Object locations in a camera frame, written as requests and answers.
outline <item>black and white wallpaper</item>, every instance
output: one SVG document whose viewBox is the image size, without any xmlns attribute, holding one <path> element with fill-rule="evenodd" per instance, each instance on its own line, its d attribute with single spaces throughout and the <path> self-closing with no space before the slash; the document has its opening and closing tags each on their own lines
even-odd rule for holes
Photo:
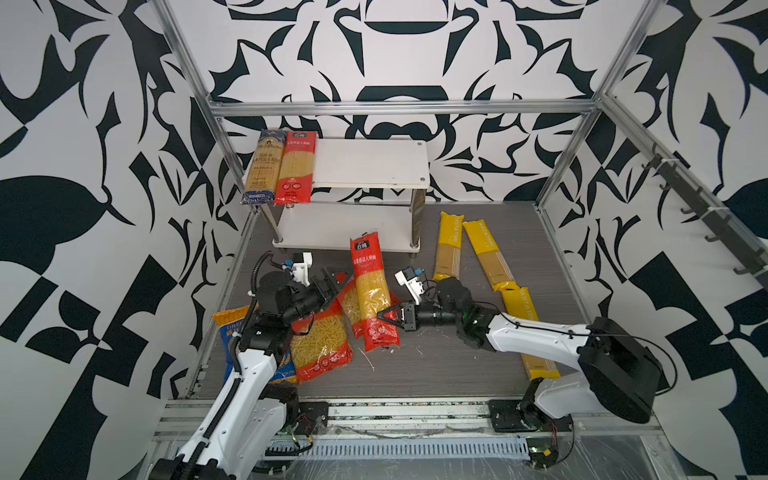
<svg viewBox="0 0 768 480">
<path fill-rule="evenodd" d="M 765 2 L 670 0 L 618 98 L 765 237 Z M 768 475 L 768 293 L 605 116 L 546 207 L 592 316 L 659 343 L 654 410 L 691 475 Z M 672 381 L 672 367 L 657 353 Z"/>
<path fill-rule="evenodd" d="M 135 478 L 247 211 L 145 0 L 3 2 L 0 39 L 2 477 Z"/>
<path fill-rule="evenodd" d="M 589 98 L 641 3 L 171 1 L 221 102 Z M 243 157 L 265 125 L 423 140 L 428 200 L 534 200 L 576 124 L 577 114 L 350 115 L 230 118 L 227 129 Z M 401 193 L 325 189 L 313 200 L 398 201 Z"/>
</svg>

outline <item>lower shelf board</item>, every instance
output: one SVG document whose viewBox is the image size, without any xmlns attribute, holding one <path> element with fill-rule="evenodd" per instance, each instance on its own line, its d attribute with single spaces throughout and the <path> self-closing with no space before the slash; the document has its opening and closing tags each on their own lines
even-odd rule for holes
<svg viewBox="0 0 768 480">
<path fill-rule="evenodd" d="M 279 248 L 349 250 L 349 241 L 379 232 L 382 251 L 417 253 L 411 248 L 411 212 L 407 206 L 372 204 L 300 204 L 284 208 L 278 223 Z"/>
</svg>

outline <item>white shelf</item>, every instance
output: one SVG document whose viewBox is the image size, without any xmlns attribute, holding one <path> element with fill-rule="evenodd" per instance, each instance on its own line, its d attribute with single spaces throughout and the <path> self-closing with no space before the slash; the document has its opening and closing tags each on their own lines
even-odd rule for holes
<svg viewBox="0 0 768 480">
<path fill-rule="evenodd" d="M 315 150 L 314 187 L 429 187 L 424 141 L 321 138 Z"/>
<path fill-rule="evenodd" d="M 411 248 L 411 213 L 403 206 L 312 203 L 283 208 L 279 248 L 349 250 L 349 241 L 379 232 L 385 252 L 418 252 Z"/>
</svg>

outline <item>black and white patterned wall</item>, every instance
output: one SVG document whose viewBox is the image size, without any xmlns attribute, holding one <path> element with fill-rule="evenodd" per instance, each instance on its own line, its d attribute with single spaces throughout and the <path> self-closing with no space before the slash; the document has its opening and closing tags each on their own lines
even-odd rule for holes
<svg viewBox="0 0 768 480">
<path fill-rule="evenodd" d="M 765 238 L 768 5 L 670 0 L 616 92 Z M 601 117 L 546 211 L 592 316 L 679 371 L 654 410 L 691 475 L 768 475 L 768 293 Z M 669 380 L 673 373 L 663 354 Z"/>
<path fill-rule="evenodd" d="M 0 39 L 2 477 L 135 478 L 247 211 L 145 0 L 3 2 Z"/>
<path fill-rule="evenodd" d="M 171 0 L 216 101 L 589 98 L 639 0 Z M 427 141 L 431 200 L 534 200 L 576 114 L 230 118 L 247 158 L 254 130 Z M 321 190 L 315 201 L 404 200 L 397 190 Z"/>
</svg>

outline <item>white robotic arm segment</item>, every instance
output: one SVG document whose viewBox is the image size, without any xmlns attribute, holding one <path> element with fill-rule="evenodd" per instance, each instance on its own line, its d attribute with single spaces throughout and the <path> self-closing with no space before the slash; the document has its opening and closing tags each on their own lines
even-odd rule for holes
<svg viewBox="0 0 768 480">
<path fill-rule="evenodd" d="M 263 350 L 247 349 L 238 353 L 237 358 L 243 368 L 242 383 L 197 464 L 206 465 L 209 460 L 215 459 L 217 466 L 228 475 L 248 478 L 259 460 L 253 452 L 263 452 L 283 427 L 286 406 L 276 399 L 259 400 L 260 393 L 277 369 L 274 356 L 266 355 Z M 179 451 L 185 461 L 191 457 L 197 444 L 204 441 L 204 432 L 224 404 L 238 375 L 237 372 L 230 374 L 200 428 Z"/>
<path fill-rule="evenodd" d="M 500 313 L 489 323 L 486 336 L 497 352 L 527 353 L 581 370 L 577 349 L 584 346 L 587 337 L 570 336 L 569 332 L 589 334 L 586 325 L 535 322 Z"/>
</svg>

